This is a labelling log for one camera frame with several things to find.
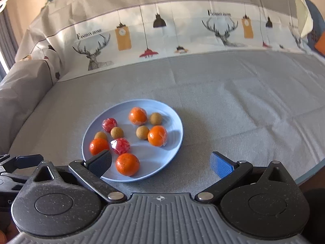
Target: yellow lamp print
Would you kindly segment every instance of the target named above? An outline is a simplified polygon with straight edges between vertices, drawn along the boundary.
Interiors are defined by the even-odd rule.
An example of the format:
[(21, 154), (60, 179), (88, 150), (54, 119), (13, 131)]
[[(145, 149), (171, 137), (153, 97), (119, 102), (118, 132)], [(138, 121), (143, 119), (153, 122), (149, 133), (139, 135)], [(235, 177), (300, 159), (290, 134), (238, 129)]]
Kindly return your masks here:
[(242, 24), (244, 28), (244, 38), (254, 38), (253, 29), (251, 27), (251, 20), (247, 15), (243, 16)]
[(120, 23), (120, 25), (115, 29), (115, 34), (119, 51), (130, 49), (132, 47), (129, 28), (126, 25)]

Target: gray curtain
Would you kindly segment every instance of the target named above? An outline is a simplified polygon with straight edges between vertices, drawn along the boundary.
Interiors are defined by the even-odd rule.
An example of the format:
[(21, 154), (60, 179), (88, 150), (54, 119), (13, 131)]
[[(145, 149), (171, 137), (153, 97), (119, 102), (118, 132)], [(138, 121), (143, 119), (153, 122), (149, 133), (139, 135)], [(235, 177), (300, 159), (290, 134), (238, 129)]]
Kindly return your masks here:
[(12, 31), (6, 8), (2, 11), (2, 13), (0, 13), (0, 49), (4, 60), (10, 69), (15, 63), (15, 55), (18, 50), (18, 44)]

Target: small tan ball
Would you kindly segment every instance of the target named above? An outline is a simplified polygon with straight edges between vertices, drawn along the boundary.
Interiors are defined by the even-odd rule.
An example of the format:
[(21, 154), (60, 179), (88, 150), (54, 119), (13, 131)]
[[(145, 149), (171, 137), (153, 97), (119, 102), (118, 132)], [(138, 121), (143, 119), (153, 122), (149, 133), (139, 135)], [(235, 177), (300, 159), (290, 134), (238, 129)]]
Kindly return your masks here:
[(136, 130), (136, 136), (142, 140), (148, 138), (148, 133), (149, 133), (149, 128), (147, 128), (145, 125), (138, 127)]
[(110, 132), (111, 132), (110, 135), (112, 136), (113, 139), (124, 137), (123, 129), (121, 129), (118, 126), (115, 126), (114, 128), (112, 128), (112, 130)]
[(107, 135), (104, 132), (100, 131), (100, 132), (96, 133), (94, 139), (96, 139), (96, 138), (102, 138), (102, 139), (107, 140)]
[(160, 125), (162, 123), (163, 118), (160, 113), (152, 113), (149, 120), (152, 125)]

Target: black pendant lamp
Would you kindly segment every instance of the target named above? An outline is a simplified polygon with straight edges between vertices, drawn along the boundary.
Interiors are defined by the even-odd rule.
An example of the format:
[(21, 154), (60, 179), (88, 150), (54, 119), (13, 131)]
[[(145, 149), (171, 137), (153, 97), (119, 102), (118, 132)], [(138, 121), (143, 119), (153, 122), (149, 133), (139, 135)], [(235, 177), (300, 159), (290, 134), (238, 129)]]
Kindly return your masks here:
[(270, 19), (269, 16), (268, 16), (268, 21), (267, 21), (265, 26), (268, 27), (268, 28), (273, 28), (273, 24), (272, 24), (271, 19)]
[(165, 27), (166, 22), (160, 17), (160, 14), (156, 14), (156, 20), (153, 22), (153, 27)]

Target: light blue plate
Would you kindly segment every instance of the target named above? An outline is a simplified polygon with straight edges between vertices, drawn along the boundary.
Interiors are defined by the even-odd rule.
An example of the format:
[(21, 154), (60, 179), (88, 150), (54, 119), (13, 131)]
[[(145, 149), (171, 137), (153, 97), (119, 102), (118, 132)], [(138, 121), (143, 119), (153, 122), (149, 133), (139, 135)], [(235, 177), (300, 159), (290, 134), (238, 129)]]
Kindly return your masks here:
[[(137, 126), (131, 124), (128, 119), (130, 110), (135, 107), (141, 107), (147, 111), (149, 117), (152, 113), (158, 112), (163, 116), (162, 125), (167, 130), (167, 143), (162, 147), (154, 147), (149, 144), (148, 140), (139, 140), (135, 134)], [(130, 142), (131, 148), (129, 153), (134, 154), (140, 161), (139, 171), (132, 177), (121, 175), (116, 167), (115, 161), (118, 157), (112, 148), (113, 156), (112, 166), (103, 175), (103, 178), (113, 182), (134, 182), (152, 176), (164, 168), (176, 155), (183, 140), (183, 125), (178, 114), (168, 105), (148, 99), (135, 99), (119, 103), (101, 113), (89, 125), (82, 140), (82, 156), (84, 160), (89, 160), (92, 155), (89, 152), (89, 144), (94, 139), (98, 131), (103, 131), (102, 122), (106, 118), (115, 118), (117, 124), (124, 131), (124, 137)], [(151, 129), (152, 125), (147, 123), (146, 126)], [(113, 139), (107, 134), (108, 141)]]

